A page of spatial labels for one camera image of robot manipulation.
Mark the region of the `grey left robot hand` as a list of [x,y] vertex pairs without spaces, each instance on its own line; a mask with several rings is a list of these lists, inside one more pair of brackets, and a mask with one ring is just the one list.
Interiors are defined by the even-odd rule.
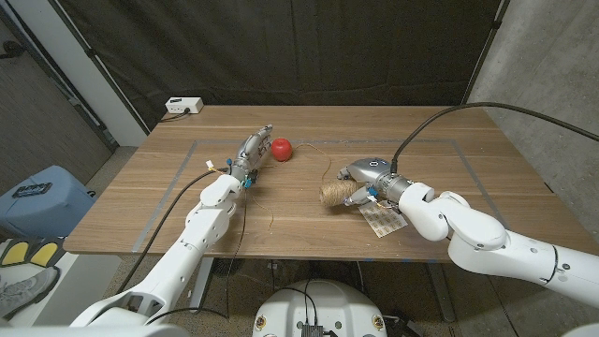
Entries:
[[265,125],[241,144],[231,164],[231,176],[243,183],[252,170],[260,167],[262,158],[270,151],[272,129],[272,125]]

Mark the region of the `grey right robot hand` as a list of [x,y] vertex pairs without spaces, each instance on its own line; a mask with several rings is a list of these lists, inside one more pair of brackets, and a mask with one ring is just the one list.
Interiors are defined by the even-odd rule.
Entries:
[[411,185],[406,178],[391,171],[387,160],[376,157],[353,162],[342,168],[337,178],[364,183],[363,187],[343,200],[345,206],[363,205],[373,198],[383,198],[390,204],[397,205],[402,193]]

